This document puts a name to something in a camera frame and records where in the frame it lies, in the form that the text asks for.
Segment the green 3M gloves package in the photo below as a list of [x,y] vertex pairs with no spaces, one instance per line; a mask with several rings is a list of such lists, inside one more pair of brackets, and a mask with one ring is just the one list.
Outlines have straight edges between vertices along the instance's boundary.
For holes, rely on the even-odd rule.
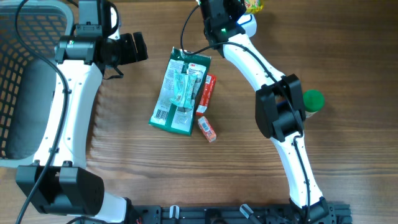
[[[203,54],[187,55],[181,49],[173,48],[165,71],[160,94],[149,124],[171,133],[191,135],[196,104],[204,87],[211,57]],[[171,102],[177,92],[175,74],[194,76],[191,108],[179,107]]]

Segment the light teal small packet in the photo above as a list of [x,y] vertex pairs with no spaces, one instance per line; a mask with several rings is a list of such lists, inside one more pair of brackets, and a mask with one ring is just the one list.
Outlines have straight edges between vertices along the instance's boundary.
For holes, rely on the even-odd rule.
[[194,74],[180,73],[174,71],[174,95],[170,102],[182,108],[193,108],[192,94],[197,76]]

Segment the red snack packet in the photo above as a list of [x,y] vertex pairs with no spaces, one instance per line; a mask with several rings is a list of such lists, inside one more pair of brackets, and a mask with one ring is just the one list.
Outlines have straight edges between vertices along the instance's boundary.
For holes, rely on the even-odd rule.
[[197,116],[203,116],[205,114],[205,111],[208,108],[213,90],[215,88],[215,84],[216,84],[216,76],[212,75],[212,74],[208,74],[206,76],[205,86],[204,86],[204,90],[203,90],[203,93],[201,96],[201,100],[200,100],[200,103],[196,110]]

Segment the pink tissue pack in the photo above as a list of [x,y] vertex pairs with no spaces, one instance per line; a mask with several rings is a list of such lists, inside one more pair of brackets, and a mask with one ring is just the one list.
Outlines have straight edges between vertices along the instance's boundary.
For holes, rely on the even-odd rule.
[[211,127],[209,121],[204,116],[198,119],[198,125],[208,142],[213,142],[216,140],[216,133]]

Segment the yellow liquid bottle silver cap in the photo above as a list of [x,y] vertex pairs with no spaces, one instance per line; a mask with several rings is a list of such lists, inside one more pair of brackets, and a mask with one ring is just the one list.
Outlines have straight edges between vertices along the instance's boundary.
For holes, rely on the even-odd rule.
[[244,0],[246,7],[246,14],[256,14],[262,11],[264,7],[264,0]]

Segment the green lid white jar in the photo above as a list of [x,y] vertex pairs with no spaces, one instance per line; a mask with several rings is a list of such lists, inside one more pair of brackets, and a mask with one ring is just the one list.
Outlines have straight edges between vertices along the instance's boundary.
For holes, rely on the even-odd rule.
[[325,98],[318,90],[308,90],[303,94],[306,118],[313,116],[325,105]]

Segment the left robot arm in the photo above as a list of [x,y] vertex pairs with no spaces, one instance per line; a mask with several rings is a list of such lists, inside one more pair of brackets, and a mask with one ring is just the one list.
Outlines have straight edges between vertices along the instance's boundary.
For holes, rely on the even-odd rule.
[[140,32],[119,33],[119,14],[110,1],[80,1],[79,21],[62,36],[49,63],[57,83],[40,146],[16,183],[40,213],[70,215],[74,221],[142,223],[128,198],[105,191],[101,177],[86,169],[86,137],[96,93],[107,68],[148,58]]

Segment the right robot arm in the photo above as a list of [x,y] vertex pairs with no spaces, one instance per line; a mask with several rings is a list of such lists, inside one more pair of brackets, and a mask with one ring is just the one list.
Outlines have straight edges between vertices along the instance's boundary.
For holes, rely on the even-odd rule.
[[290,205],[285,215],[266,209],[260,217],[247,206],[241,213],[253,223],[336,223],[310,167],[304,143],[306,119],[302,87],[296,75],[284,75],[255,48],[249,28],[239,24],[244,1],[199,1],[204,34],[210,47],[244,75],[256,95],[255,119],[279,153],[288,178]]

